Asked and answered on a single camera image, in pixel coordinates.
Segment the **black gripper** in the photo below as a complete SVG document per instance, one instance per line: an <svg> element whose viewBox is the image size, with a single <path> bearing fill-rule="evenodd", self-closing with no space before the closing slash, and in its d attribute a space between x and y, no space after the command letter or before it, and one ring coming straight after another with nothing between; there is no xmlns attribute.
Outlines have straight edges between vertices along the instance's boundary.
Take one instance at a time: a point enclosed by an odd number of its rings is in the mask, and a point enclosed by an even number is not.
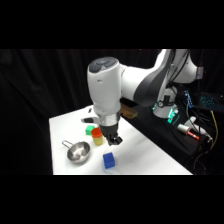
<svg viewBox="0 0 224 224"><path fill-rule="evenodd" d="M118 113L112 115L102 115L99 117L99 127L102 134L107 138L109 146L120 144L123 139L118 136L118 123L120 115Z"/></svg>

